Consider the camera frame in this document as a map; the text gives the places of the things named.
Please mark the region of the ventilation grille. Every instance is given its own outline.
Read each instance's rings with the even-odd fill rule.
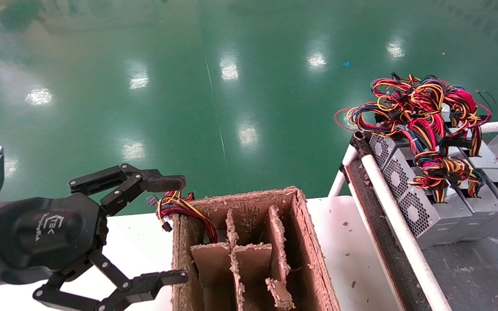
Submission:
[[[416,193],[408,192],[399,202],[399,208],[416,238],[429,228],[430,216]]]
[[[387,145],[386,138],[380,135],[372,134],[370,138],[370,149],[374,153],[376,163],[381,168],[388,160],[389,146]]]
[[[391,161],[389,161],[387,167],[383,170],[383,177],[389,189],[391,189],[391,193],[397,200],[401,199],[403,193],[409,189],[409,177],[396,158],[391,158]]]

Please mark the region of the cardboard compartment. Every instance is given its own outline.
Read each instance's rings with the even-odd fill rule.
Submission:
[[[270,260],[271,277],[285,283],[290,267],[285,258],[285,228],[278,215],[278,207],[275,205],[272,205],[268,209],[263,242],[272,245]]]
[[[271,244],[249,244],[233,248],[232,273],[243,291],[236,292],[238,311],[274,311],[274,301],[267,293],[265,280],[269,274]]]
[[[174,311],[340,311],[299,189],[192,204],[227,240],[203,244],[202,224],[174,216],[172,268],[189,276],[172,287]]]

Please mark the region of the wire harness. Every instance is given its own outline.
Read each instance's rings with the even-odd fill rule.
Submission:
[[[390,78],[375,79],[370,83],[376,101],[369,101],[354,108],[336,112],[336,123],[348,130],[355,130],[341,124],[338,115],[346,113],[346,122],[362,132],[405,137],[409,140],[414,164],[423,175],[410,181],[417,188],[429,189],[435,203],[443,203],[448,186],[458,187],[468,180],[469,197],[478,197],[479,188],[485,184],[482,174],[466,159],[448,158],[449,147],[462,147],[470,157],[477,157],[482,143],[480,126],[492,117],[486,106],[476,102],[468,91],[458,85],[451,85],[433,75],[419,79],[409,74],[407,79],[391,73]],[[476,91],[490,106],[484,96]],[[479,115],[479,108],[486,113]],[[449,112],[445,122],[443,112]],[[366,115],[373,113],[374,120]]]
[[[166,232],[172,231],[172,226],[168,223],[168,221],[172,219],[172,215],[185,215],[199,219],[205,226],[209,242],[217,243],[218,235],[215,226],[205,215],[191,205],[190,201],[194,200],[195,196],[193,192],[189,193],[187,197],[182,198],[181,191],[168,191],[160,200],[154,195],[148,197],[147,204],[156,207],[156,216],[159,218],[159,221]]]

